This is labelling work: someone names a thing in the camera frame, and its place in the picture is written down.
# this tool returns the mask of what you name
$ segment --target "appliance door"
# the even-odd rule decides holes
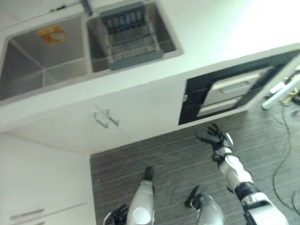
[[[272,67],[267,67],[215,82],[208,92],[203,106],[245,95],[256,81]]]

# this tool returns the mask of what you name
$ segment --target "white cabinet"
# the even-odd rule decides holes
[[[0,224],[92,201],[89,157],[0,136]]]
[[[66,150],[95,153],[130,143],[109,120],[92,107],[87,112],[69,112],[18,128],[12,134]]]
[[[53,215],[41,217],[22,225],[94,225],[88,205],[81,205]]]
[[[171,132],[178,126],[185,81],[113,93],[98,105],[119,120],[119,128],[139,141]]]
[[[185,81],[164,85],[157,82],[146,87],[141,85],[83,102],[75,107],[76,110],[72,108],[64,115],[40,120],[10,133],[92,154],[175,130]],[[108,124],[108,128],[95,121],[95,112],[99,122]]]

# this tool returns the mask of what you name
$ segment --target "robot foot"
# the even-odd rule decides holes
[[[185,206],[187,208],[194,208],[195,210],[200,209],[201,207],[201,202],[200,199],[202,197],[202,194],[197,194],[199,185],[197,185],[192,192],[190,193],[189,197],[186,199],[184,202]]]

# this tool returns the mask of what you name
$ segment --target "kitchen counter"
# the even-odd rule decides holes
[[[189,73],[195,69],[201,75],[240,64],[269,49],[278,48],[259,57],[300,49],[297,1],[160,0],[158,5],[175,33],[182,55],[107,76],[88,74],[84,82],[4,104],[0,107],[0,131],[47,118],[71,105],[119,90],[187,79],[195,76]],[[6,37],[80,13],[81,6],[76,6],[0,31],[1,62]]]

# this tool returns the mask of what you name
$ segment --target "cable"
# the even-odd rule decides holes
[[[294,191],[293,194],[292,194],[292,207],[298,213],[298,215],[300,215],[300,211],[298,211],[298,209],[296,208],[295,201],[294,201],[294,198],[295,198],[295,196],[296,196],[296,194],[297,194],[298,191],[299,190]]]
[[[12,26],[16,26],[16,25],[18,25],[18,24],[20,24],[20,23],[23,23],[23,22],[26,22],[26,21],[28,21],[28,20],[31,20],[31,19],[34,19],[34,18],[43,16],[43,15],[46,15],[46,14],[49,14],[49,13],[57,12],[57,11],[59,11],[59,10],[62,10],[62,9],[65,9],[65,8],[69,8],[69,7],[78,5],[78,4],[80,4],[80,2],[74,2],[74,3],[68,4],[68,5],[62,5],[62,6],[60,6],[60,7],[53,8],[53,9],[51,9],[50,11],[47,11],[47,12],[45,12],[45,13],[37,14],[37,15],[28,17],[28,18],[26,18],[26,19],[24,19],[24,20],[20,20],[20,21],[18,21],[18,22],[11,23],[11,24],[9,24],[9,25],[0,27],[0,31],[1,31],[1,30],[5,30],[5,29],[7,29],[7,28],[10,28],[10,27],[12,27]]]
[[[281,197],[279,196],[277,190],[276,190],[276,186],[275,186],[275,177],[279,171],[279,169],[282,167],[282,165],[286,162],[286,160],[289,158],[290,154],[291,154],[291,151],[292,151],[292,142],[291,142],[291,131],[290,131],[290,128],[286,122],[286,119],[285,119],[285,110],[284,110],[285,106],[282,106],[281,108],[281,117],[282,117],[282,121],[283,121],[283,124],[286,128],[286,132],[287,132],[287,140],[288,140],[288,149],[287,149],[287,154],[286,156],[284,157],[284,159],[281,161],[281,163],[278,165],[278,167],[276,168],[276,170],[274,171],[273,175],[272,175],[272,185],[273,185],[273,190],[275,192],[275,195],[276,197],[278,198],[278,200],[283,204],[285,205],[287,208],[295,211],[299,216],[300,216],[300,212],[296,209],[296,206],[294,204],[294,197],[296,195],[296,191],[293,193],[293,196],[292,196],[292,204],[293,204],[293,207],[289,206],[287,203],[285,203]]]

